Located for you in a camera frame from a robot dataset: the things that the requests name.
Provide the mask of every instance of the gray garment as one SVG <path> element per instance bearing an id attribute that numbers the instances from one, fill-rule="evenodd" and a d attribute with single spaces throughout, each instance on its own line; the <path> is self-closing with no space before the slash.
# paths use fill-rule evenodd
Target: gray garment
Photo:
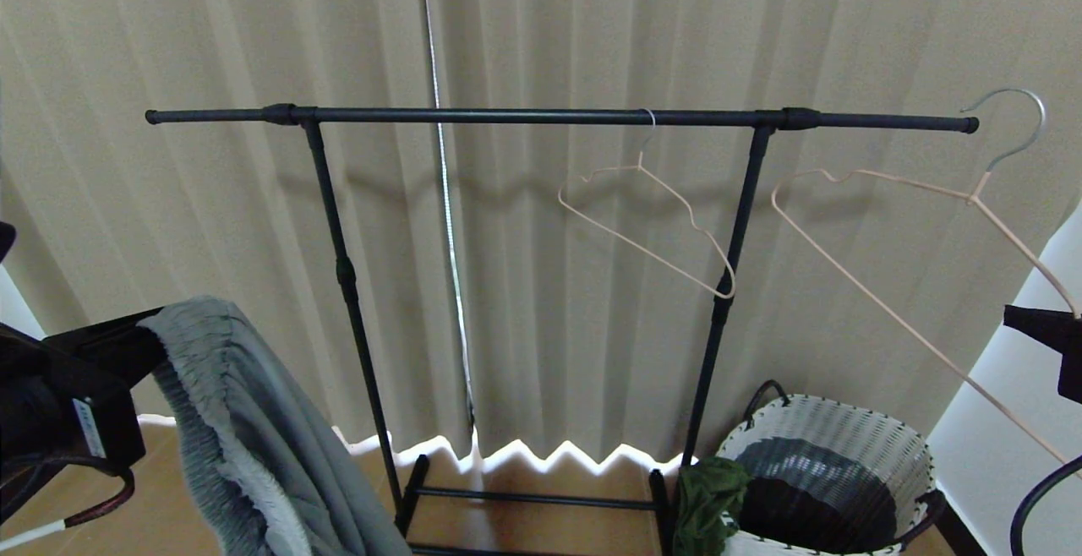
<path id="1" fill-rule="evenodd" d="M 198 297 L 140 321 L 184 476 L 229 555 L 410 554 L 342 441 L 233 303 Z"/>

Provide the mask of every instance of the black garment rack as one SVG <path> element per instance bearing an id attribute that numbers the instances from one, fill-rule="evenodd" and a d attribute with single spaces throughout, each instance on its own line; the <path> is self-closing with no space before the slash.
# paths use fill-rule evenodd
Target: black garment rack
<path id="1" fill-rule="evenodd" d="M 766 147 L 774 132 L 791 132 L 814 130 L 816 128 L 865 128 L 874 130 L 921 130 L 936 132 L 974 133 L 979 121 L 974 117 L 907 117 L 896 114 L 830 114 L 819 112 L 808 108 L 783 108 L 780 110 L 535 110 L 535 109 L 451 109 L 451 108 L 319 108 L 319 106 L 294 106 L 291 103 L 278 103 L 256 109 L 233 110 L 147 110 L 146 120 L 150 124 L 190 123 L 190 121 L 266 121 L 276 125 L 301 125 L 307 135 L 308 148 L 316 167 L 316 177 L 322 195 L 327 222 L 330 227 L 331 240 L 334 247 L 335 272 L 342 287 L 342 296 L 348 309 L 349 323 L 353 328 L 354 341 L 360 357 L 360 367 L 365 375 L 365 387 L 372 408 L 372 418 L 380 440 L 380 451 L 386 467 L 387 482 L 395 504 L 395 525 L 406 537 L 409 532 L 413 511 L 417 509 L 421 495 L 456 499 L 479 499 L 492 501 L 517 501 L 529 503 L 547 503 L 557 505 L 578 505 L 588 507 L 612 507 L 619 509 L 639 509 L 654 512 L 658 537 L 661 541 L 662 554 L 671 551 L 671 530 L 673 516 L 669 505 L 664 479 L 661 472 L 650 473 L 649 485 L 651 501 L 631 501 L 618 499 L 590 499 L 580 497 L 562 497 L 550 494 L 527 494 L 491 491 L 454 490 L 446 488 L 425 487 L 424 479 L 428 471 L 428 460 L 422 455 L 418 459 L 406 484 L 405 493 L 399 487 L 395 472 L 391 444 L 387 440 L 387 425 L 383 415 L 383 405 L 380 401 L 380 390 L 372 370 L 372 358 L 369 353 L 368 339 L 365 336 L 365 323 L 360 314 L 357 294 L 357 277 L 345 248 L 342 235 L 342 223 L 339 217 L 338 204 L 334 201 L 334 190 L 331 185 L 327 155 L 324 151 L 324 137 L 320 123 L 485 123 L 485 124 L 552 124 L 552 125 L 703 125 L 703 128 L 751 128 L 754 130 L 749 149 L 748 167 L 744 170 L 743 186 L 737 207 L 733 234 L 729 239 L 728 259 L 734 269 L 740 262 L 740 251 L 743 248 L 748 221 L 751 217 L 752 202 L 758 185 L 760 170 L 766 156 Z M 730 287 L 728 273 L 722 276 L 718 291 L 727 291 Z M 733 308 L 734 299 L 714 299 L 714 309 L 710 322 L 710 335 L 707 337 L 707 349 L 702 357 L 699 381 L 696 386 L 695 400 L 688 422 L 687 440 L 681 465 L 691 463 L 696 441 L 699 438 L 699 427 L 702 424 L 702 413 L 710 393 L 710 383 L 717 362 L 718 345 L 725 322 Z M 440 545 L 410 544 L 414 554 L 431 554 L 439 556 L 464 556 L 466 554 L 483 554 L 487 556 L 516 555 L 525 556 L 523 552 L 498 552 L 484 550 L 465 550 Z"/>

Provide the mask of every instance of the black basket handle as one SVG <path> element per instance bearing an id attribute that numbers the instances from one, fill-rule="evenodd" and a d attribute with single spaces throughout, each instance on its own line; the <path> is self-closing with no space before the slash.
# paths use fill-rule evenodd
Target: black basket handle
<path id="1" fill-rule="evenodd" d="M 774 379 L 768 380 L 760 386 L 760 388 L 755 392 L 755 395 L 751 397 L 751 401 L 748 402 L 748 407 L 744 409 L 744 422 L 748 424 L 749 429 L 755 425 L 755 422 L 752 421 L 751 416 L 755 414 L 756 410 L 758 410 L 758 402 L 762 400 L 763 396 L 766 395 L 766 390 L 769 389 L 769 387 L 774 387 L 775 390 L 781 395 L 781 399 L 784 400 L 784 406 L 789 406 L 789 396 L 786 395 L 786 390 L 781 388 L 780 383 Z"/>
<path id="2" fill-rule="evenodd" d="M 903 550 L 908 547 L 909 543 L 915 540 L 918 535 L 928 530 L 928 527 L 935 525 L 936 521 L 939 521 L 939 517 L 947 511 L 947 498 L 939 489 L 924 493 L 923 495 L 916 498 L 916 502 L 926 503 L 928 505 L 928 509 L 924 513 L 923 520 L 918 522 L 915 527 L 906 531 L 897 539 L 897 541 L 895 541 L 895 543 L 900 543 Z"/>

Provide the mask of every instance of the pink wire hanger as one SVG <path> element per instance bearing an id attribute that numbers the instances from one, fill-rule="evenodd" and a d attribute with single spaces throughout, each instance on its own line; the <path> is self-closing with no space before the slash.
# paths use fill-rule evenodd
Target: pink wire hanger
<path id="1" fill-rule="evenodd" d="M 717 296 L 718 299 L 731 299 L 736 294 L 736 290 L 737 290 L 737 275 L 736 275 L 736 272 L 733 270 L 733 265 L 729 264 L 729 260 L 725 255 L 725 252 L 722 252 L 722 247 L 718 246 L 717 240 L 714 239 L 714 236 L 711 235 L 711 233 L 708 231 L 708 229 L 704 229 L 704 228 L 700 227 L 699 224 L 698 224 L 698 222 L 695 222 L 695 210 L 691 209 L 690 202 L 687 202 L 687 200 L 684 199 L 684 197 L 682 197 L 678 193 L 676 193 L 676 190 L 673 190 L 672 186 L 667 185 L 663 182 L 663 180 L 657 177 L 657 175 L 654 175 L 652 172 L 650 172 L 646 168 L 643 168 L 643 150 L 646 148 L 646 144 L 649 143 L 649 141 L 654 137 L 654 132 L 658 129 L 658 120 L 654 116 L 654 110 L 650 110 L 648 108 L 644 108 L 643 110 L 646 110 L 646 112 L 648 112 L 650 115 L 651 125 L 650 125 L 650 133 L 649 133 L 649 135 L 646 136 L 646 140 L 643 141 L 643 144 L 639 147 L 639 150 L 638 150 L 638 163 L 636 163 L 635 166 L 621 166 L 621 167 L 617 167 L 617 168 L 601 168 L 601 170 L 594 170 L 594 171 L 592 171 L 590 173 L 590 175 L 580 175 L 579 177 L 582 178 L 583 183 L 590 184 L 591 180 L 594 180 L 594 176 L 597 175 L 597 174 L 601 174 L 601 172 L 642 172 L 643 174 L 648 175 L 648 177 L 650 180 L 654 180 L 655 183 L 658 183 L 659 185 L 661 185 L 661 187 L 664 187 L 664 189 L 667 191 L 669 191 L 670 194 L 672 194 L 673 197 L 675 197 L 676 199 L 678 199 L 679 202 L 683 202 L 684 207 L 686 207 L 688 217 L 691 221 L 691 228 L 696 229 L 700 234 L 707 236 L 708 239 L 710 239 L 710 243 L 714 244 L 714 249 L 717 252 L 717 255 L 722 256 L 722 262 L 725 263 L 725 270 L 729 272 L 729 276 L 733 278 L 733 281 L 731 281 L 733 286 L 729 288 L 728 293 L 722 294 L 720 291 L 711 288 L 707 283 L 703 283 L 701 280 L 699 280 L 698 278 L 696 278 L 696 276 L 692 276 L 688 272 L 685 272 L 684 269 L 677 267 L 676 265 L 673 265 L 669 261 L 667 261 L 667 260 L 662 259 L 661 256 L 658 256 L 654 252 L 649 251 L 649 249 L 646 249 L 646 247 L 637 243 L 637 241 L 631 240 L 630 238 L 625 237 L 624 235 L 615 231 L 615 229 L 611 229 L 611 228 L 607 227 L 606 225 L 601 224 L 598 221 L 593 220 L 592 217 L 588 216 L 588 214 L 583 214 L 579 210 L 576 210 L 575 207 L 571 207 L 567 202 L 567 200 L 564 199 L 564 186 L 560 186 L 559 190 L 556 190 L 556 200 L 559 201 L 560 206 L 567 207 L 568 210 L 571 210 L 571 213 L 576 214 L 580 219 L 582 219 L 582 220 L 584 220 L 586 222 L 590 222 L 591 225 L 595 225 L 595 227 L 597 227 L 599 229 L 603 229 L 605 233 L 608 233 L 608 234 L 611 234 L 611 235 L 618 237 L 620 240 L 625 241 L 625 243 L 629 243 L 629 244 L 633 246 L 639 252 L 646 254 L 647 256 L 651 256 L 651 259 L 654 259 L 655 261 L 657 261 L 657 262 L 661 263 L 662 265 L 669 267 L 670 269 L 678 273 L 679 275 L 686 276 L 687 279 L 694 281 L 695 283 L 699 283 L 699 286 L 703 290 L 710 291 L 710 293 L 714 294 L 714 296 Z"/>
<path id="2" fill-rule="evenodd" d="M 849 279 L 849 281 L 852 281 L 854 286 L 858 287 L 858 289 L 861 290 L 863 294 L 866 294 L 869 299 L 871 299 L 874 303 L 876 303 L 876 305 L 879 305 L 880 308 L 885 310 L 896 322 L 898 322 L 903 329 L 906 329 L 907 332 L 913 335 L 913 337 L 916 337 L 916 340 L 920 341 L 921 344 L 925 346 L 925 348 L 935 354 L 936 357 L 939 358 L 939 360 L 947 366 L 947 368 L 950 368 L 950 370 L 954 372 L 954 374 L 960 376 L 971 387 L 974 387 L 974 389 L 976 389 L 978 394 L 984 396 L 984 398 L 987 399 L 992 406 L 997 407 L 997 409 L 1000 412 L 1002 412 L 1007 419 L 1010 419 L 1015 425 L 1018 426 L 1018 428 L 1025 432 L 1029 437 L 1033 438 L 1033 440 L 1035 440 L 1039 445 L 1041 445 L 1041 447 L 1043 447 L 1044 450 L 1048 451 L 1048 453 L 1051 453 L 1061 463 L 1066 464 L 1068 461 L 1067 458 L 1064 456 L 1058 450 L 1056 450 L 1055 447 L 1048 444 L 1048 441 L 1045 440 L 1043 437 L 1038 436 L 1033 432 L 1033 429 L 1030 428 L 1029 425 L 1026 424 L 1026 422 L 1019 419 L 1018 415 L 1016 415 L 1011 409 L 1008 409 L 1008 407 L 998 401 L 998 399 L 993 397 L 993 395 L 988 393 L 988 390 L 985 389 L 985 387 L 982 387 L 979 383 L 971 379 L 969 375 L 962 370 L 962 368 L 959 368 L 958 365 L 955 365 L 942 352 L 936 348 L 936 346 L 933 345 L 931 341 L 927 340 L 927 337 L 924 337 L 920 332 L 916 331 L 916 329 L 910 326 L 908 321 L 903 320 L 903 318 L 901 318 L 901 316 L 899 316 L 896 313 L 896 310 L 887 306 L 887 303 L 884 303 L 879 296 L 876 296 L 876 294 L 873 294 L 872 291 L 865 286 L 865 283 L 861 283 L 860 280 L 858 280 L 853 274 L 850 274 L 849 270 L 846 270 L 845 267 L 842 266 L 842 263 L 839 263 L 836 260 L 834 260 L 834 256 L 831 256 L 826 251 L 826 249 L 823 249 L 814 239 L 812 239 L 812 236 L 809 236 L 803 228 L 801 228 L 800 225 L 797 225 L 796 222 L 793 221 L 793 219 L 790 217 L 789 214 L 786 213 L 780 206 L 778 206 L 778 193 L 782 189 L 782 187 L 787 187 L 789 183 L 792 183 L 793 180 L 801 177 L 801 175 L 808 175 L 808 174 L 823 175 L 823 177 L 827 178 L 829 182 L 835 184 L 844 183 L 846 180 L 849 180 L 850 175 L 854 174 L 870 175 L 873 178 L 889 180 L 889 182 L 900 183 L 912 187 L 920 187 L 921 189 L 924 190 L 932 190 L 933 193 L 938 193 L 940 195 L 947 195 L 948 197 L 962 199 L 966 202 L 967 206 L 977 206 L 977 209 L 980 210 L 981 214 L 985 214 L 985 216 L 990 222 L 992 222 L 995 228 L 1000 229 L 1000 231 L 1004 236 L 1006 236 L 1007 240 L 1011 241 L 1011 243 L 1013 243 L 1015 248 L 1019 249 L 1022 255 L 1025 255 L 1026 259 L 1029 260 L 1029 262 L 1032 263 L 1033 266 L 1041 272 L 1041 275 L 1043 275 L 1048 280 L 1048 282 L 1051 282 L 1052 286 L 1055 287 L 1059 295 L 1063 296 L 1064 301 L 1067 302 L 1067 306 L 1071 309 L 1071 313 L 1073 314 L 1074 318 L 1079 318 L 1079 307 L 1077 303 L 1074 303 L 1074 299 L 1071 297 L 1069 291 L 1067 291 L 1067 289 L 1064 288 L 1064 284 L 1056 278 L 1055 275 L 1052 274 L 1048 267 L 1046 267 L 1044 263 L 1042 263 L 1038 259 L 1038 256 L 1035 256 L 1030 251 L 1030 249 L 1027 248 L 1026 244 L 1022 243 L 1022 241 L 1018 239 L 1018 237 L 1015 236 L 1015 234 L 1012 233 L 1011 229 L 1006 227 L 1006 225 L 1003 224 L 1003 222 L 997 216 L 997 214 L 992 213 L 992 211 L 989 210 L 987 206 L 985 206 L 985 202 L 980 200 L 979 197 L 980 190 L 982 189 L 982 187 L 985 187 L 985 184 L 988 183 L 988 178 L 992 174 L 992 170 L 993 168 L 995 168 L 995 164 L 999 163 L 1001 160 L 1007 158 L 1008 156 L 1015 155 L 1016 153 L 1020 153 L 1022 150 L 1026 150 L 1026 148 L 1029 148 L 1037 141 L 1037 137 L 1041 135 L 1041 132 L 1044 129 L 1045 120 L 1047 118 L 1047 114 L 1045 112 L 1044 109 L 1044 103 L 1041 102 L 1041 98 L 1038 97 L 1037 94 L 1032 93 L 1032 91 L 1014 89 L 1013 87 L 1008 87 L 1008 89 L 991 91 L 991 93 L 986 94 L 985 97 L 981 97 L 980 101 L 974 103 L 973 106 L 962 109 L 962 112 L 968 112 L 969 110 L 976 109 L 977 106 L 982 105 L 982 103 L 988 101 L 988 98 L 994 96 L 994 94 L 1002 93 L 1002 91 L 1017 91 L 1018 93 L 1025 94 L 1029 98 L 1032 98 L 1032 101 L 1037 103 L 1037 106 L 1040 109 L 1041 121 L 1040 124 L 1037 125 L 1037 129 L 1033 131 L 1032 135 L 1029 137 L 1029 141 L 1026 141 L 1026 144 L 1019 145 L 1019 147 L 1013 148 L 1013 150 L 1004 153 L 1000 157 L 993 159 L 992 162 L 988 164 L 985 174 L 981 175 L 980 180 L 978 180 L 977 186 L 974 187 L 973 193 L 960 193 L 947 189 L 947 187 L 938 187 L 935 185 L 919 183 L 915 182 L 915 180 L 902 178 L 899 177 L 899 175 L 883 174 L 882 172 L 873 172 L 869 170 L 854 170 L 853 172 L 843 175 L 841 178 L 835 178 L 834 175 L 831 175 L 830 172 L 827 172 L 826 170 L 809 170 L 807 172 L 797 172 L 797 174 L 789 175 L 789 177 L 780 180 L 778 185 L 774 187 L 774 190 L 770 194 L 770 204 L 774 206 L 775 211 L 777 211 L 778 214 L 781 214 L 781 217 L 786 222 L 789 222 L 789 225 L 795 228 L 796 233 L 800 233 L 800 235 L 804 237 L 804 239 L 807 240 L 808 243 L 810 243 L 812 247 L 815 248 L 817 252 L 819 252 L 819 254 L 821 254 L 824 259 L 827 259 L 827 261 L 829 261 L 831 265 L 834 265 L 834 268 L 841 272 L 843 276 L 846 276 L 846 279 Z"/>

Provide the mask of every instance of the beige curtain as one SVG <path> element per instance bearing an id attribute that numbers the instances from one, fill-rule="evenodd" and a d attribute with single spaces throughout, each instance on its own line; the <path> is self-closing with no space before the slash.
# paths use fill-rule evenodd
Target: beige curtain
<path id="1" fill-rule="evenodd" d="M 1004 162 L 990 207 L 1033 249 L 1079 193 L 1082 0 L 428 0 L 446 106 L 757 109 L 951 116 L 985 91 L 1031 87 L 1051 106 L 1039 145 Z M 929 431 L 958 380 L 846 286 L 769 208 L 789 172 L 878 168 L 973 186 L 1034 124 L 997 98 L 961 133 L 777 133 L 763 172 L 699 453 L 774 378 Z M 485 453 L 566 439 L 667 460 L 687 429 L 710 296 L 556 203 L 569 174 L 629 163 L 645 128 L 450 125 L 477 429 Z M 646 163 L 728 239 L 750 133 L 665 129 Z M 708 281 L 721 263 L 682 208 L 636 175 L 570 197 Z M 973 209 L 888 183 L 802 183 L 790 212 L 963 367 L 1028 273 Z"/>
<path id="2" fill-rule="evenodd" d="M 423 0 L 2 0 L 4 262 L 47 332 L 232 299 L 353 440 L 373 432 L 299 129 L 147 108 L 430 106 Z M 430 125 L 326 125 L 398 448 L 470 427 Z M 141 411 L 168 413 L 149 382 Z"/>

